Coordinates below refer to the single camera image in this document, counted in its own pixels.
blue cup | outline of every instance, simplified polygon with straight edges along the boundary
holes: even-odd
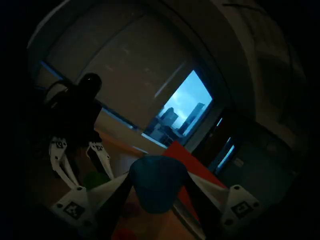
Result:
[[[149,213],[159,214],[170,210],[188,171],[174,158],[148,156],[136,160],[129,175],[141,207]]]

orange object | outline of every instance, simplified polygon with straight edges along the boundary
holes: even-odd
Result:
[[[205,166],[203,166],[194,156],[192,156],[180,143],[174,141],[168,149],[163,153],[163,156],[175,158],[182,162],[187,170],[213,184],[226,188]],[[178,194],[180,202],[186,209],[198,220],[196,211],[194,210],[189,195],[185,187]]]

light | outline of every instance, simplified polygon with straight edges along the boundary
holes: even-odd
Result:
[[[150,140],[151,142],[154,142],[155,144],[159,145],[160,147],[167,149],[167,147],[165,145],[158,142],[157,140],[154,140],[152,137],[149,137],[147,134],[142,133],[141,136],[145,137],[146,139]]]
[[[143,149],[141,149],[141,148],[138,148],[138,147],[133,146],[133,145],[132,145],[132,147],[133,147],[134,149],[136,149],[136,150],[139,150],[139,151],[141,151],[141,152],[144,152],[145,154],[149,154],[147,151],[145,151],[145,150],[143,150]]]
[[[218,121],[217,126],[219,126],[219,124],[221,123],[221,121],[222,121],[222,118],[220,118],[220,120]]]
[[[224,164],[224,162],[228,159],[228,156],[232,153],[232,151],[234,150],[234,145],[230,148],[230,150],[228,151],[228,153],[224,156],[223,160],[219,163],[219,165],[217,166],[217,169],[221,168],[222,165]]]

sky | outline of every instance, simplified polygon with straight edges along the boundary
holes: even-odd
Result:
[[[173,128],[179,128],[199,102],[204,104],[204,107],[201,111],[201,113],[203,113],[211,101],[212,97],[206,90],[206,87],[203,85],[196,72],[192,71],[171,96],[168,102],[164,105],[164,108],[159,113],[159,116],[162,116],[162,114],[164,114],[168,108],[172,107],[174,112],[178,115],[177,120],[172,126]],[[193,123],[189,126],[189,131],[195,123],[196,121],[193,121]]]

building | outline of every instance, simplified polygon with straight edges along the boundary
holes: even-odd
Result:
[[[178,115],[174,113],[173,108],[168,108],[168,110],[160,117],[163,126],[171,127],[175,120],[177,120]]]
[[[153,130],[155,129],[156,125],[160,123],[160,118],[158,116],[156,116],[155,118],[153,118],[151,120],[151,122],[149,123],[149,125],[147,126],[147,128],[145,129],[144,133],[147,135],[150,135]]]
[[[196,107],[192,110],[192,112],[190,113],[188,118],[184,121],[182,126],[179,128],[178,132],[180,134],[183,134],[186,131],[188,126],[190,126],[190,124],[193,122],[193,120],[198,116],[198,114],[200,113],[200,111],[202,110],[203,107],[204,107],[204,104],[201,102],[199,102],[196,105]]]

